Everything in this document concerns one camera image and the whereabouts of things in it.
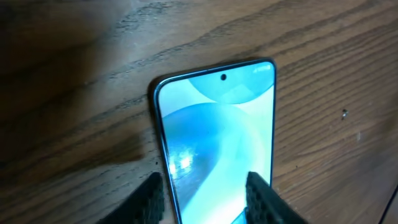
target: phone screen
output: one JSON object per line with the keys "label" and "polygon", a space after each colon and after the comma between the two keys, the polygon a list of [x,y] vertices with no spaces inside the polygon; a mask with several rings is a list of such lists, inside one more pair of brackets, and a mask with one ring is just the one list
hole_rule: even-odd
{"label": "phone screen", "polygon": [[246,177],[271,181],[275,66],[259,62],[159,90],[168,172],[183,224],[232,223]]}

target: wooden surface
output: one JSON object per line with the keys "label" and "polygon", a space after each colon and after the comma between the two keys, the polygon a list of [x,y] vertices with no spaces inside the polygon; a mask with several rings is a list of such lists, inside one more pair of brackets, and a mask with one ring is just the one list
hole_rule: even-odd
{"label": "wooden surface", "polygon": [[397,11],[387,0],[2,0],[0,223],[96,222],[162,170],[149,82],[256,56],[279,67],[274,189],[310,223],[377,223],[398,184]]}
{"label": "wooden surface", "polygon": [[398,223],[398,197],[394,196],[382,224]]}

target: blue wallpaper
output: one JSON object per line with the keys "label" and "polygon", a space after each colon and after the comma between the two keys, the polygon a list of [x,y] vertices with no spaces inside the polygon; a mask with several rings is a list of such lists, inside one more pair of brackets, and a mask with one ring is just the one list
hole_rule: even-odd
{"label": "blue wallpaper", "polygon": [[160,90],[169,171],[183,224],[230,224],[246,206],[248,171],[270,182],[274,76],[273,64],[262,62],[171,82]]}

